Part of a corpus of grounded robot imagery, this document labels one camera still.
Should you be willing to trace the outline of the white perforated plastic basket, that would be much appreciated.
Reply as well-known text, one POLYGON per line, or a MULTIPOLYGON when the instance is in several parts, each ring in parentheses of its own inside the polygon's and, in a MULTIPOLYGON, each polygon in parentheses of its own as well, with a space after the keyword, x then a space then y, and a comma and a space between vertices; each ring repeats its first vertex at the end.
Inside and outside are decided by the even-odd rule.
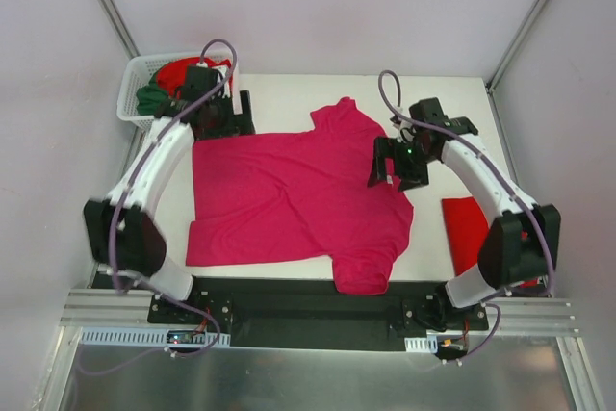
MULTIPOLYGON (((231 63, 231 53, 221 49, 209 50, 203 58, 189 53, 138 56, 124 71, 116 114, 146 131, 156 118, 173 117, 195 100, 182 94, 192 66, 212 68, 222 77, 231 63)), ((250 95, 239 89, 239 71, 234 71, 223 95, 212 97, 182 121, 191 125, 198 140, 253 134, 250 95)))

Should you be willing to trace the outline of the pink t shirt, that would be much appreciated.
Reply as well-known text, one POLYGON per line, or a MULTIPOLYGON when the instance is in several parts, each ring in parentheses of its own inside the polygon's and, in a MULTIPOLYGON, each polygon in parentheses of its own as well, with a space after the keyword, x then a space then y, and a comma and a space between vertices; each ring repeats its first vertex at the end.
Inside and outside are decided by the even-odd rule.
POLYGON ((396 183, 368 183, 383 129, 349 97, 311 118, 306 132, 194 144, 188 266, 327 256, 340 293, 387 291, 414 210, 396 183))

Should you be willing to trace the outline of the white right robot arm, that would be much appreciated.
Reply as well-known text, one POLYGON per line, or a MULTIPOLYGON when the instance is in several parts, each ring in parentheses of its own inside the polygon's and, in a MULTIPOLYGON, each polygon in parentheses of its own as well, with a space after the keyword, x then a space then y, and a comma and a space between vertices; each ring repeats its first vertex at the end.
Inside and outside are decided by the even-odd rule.
POLYGON ((453 329, 467 318, 468 307, 507 292, 531 294, 528 284, 538 279, 546 286, 537 294, 551 295, 559 211, 520 189, 497 166, 475 125, 466 117, 445 115, 438 99, 415 103, 407 115, 398 106, 388 108, 398 135, 374 140, 369 186, 385 181, 388 161, 401 191, 426 186, 429 164, 440 162, 464 184, 488 225, 476 263, 439 288, 432 306, 435 322, 453 329))

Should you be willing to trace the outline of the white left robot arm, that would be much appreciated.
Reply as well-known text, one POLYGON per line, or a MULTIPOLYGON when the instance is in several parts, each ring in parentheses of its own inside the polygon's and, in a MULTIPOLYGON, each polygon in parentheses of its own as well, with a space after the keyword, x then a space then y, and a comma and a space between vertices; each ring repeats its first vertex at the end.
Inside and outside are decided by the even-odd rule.
POLYGON ((249 96, 233 94, 234 64, 226 60, 189 64, 184 82, 157 108, 139 154, 102 199, 90 199, 83 216, 95 262, 114 288, 130 285, 172 298, 170 312, 184 323, 197 321, 204 301, 194 294, 193 276, 168 255, 155 214, 167 183, 196 141, 253 133, 249 96))

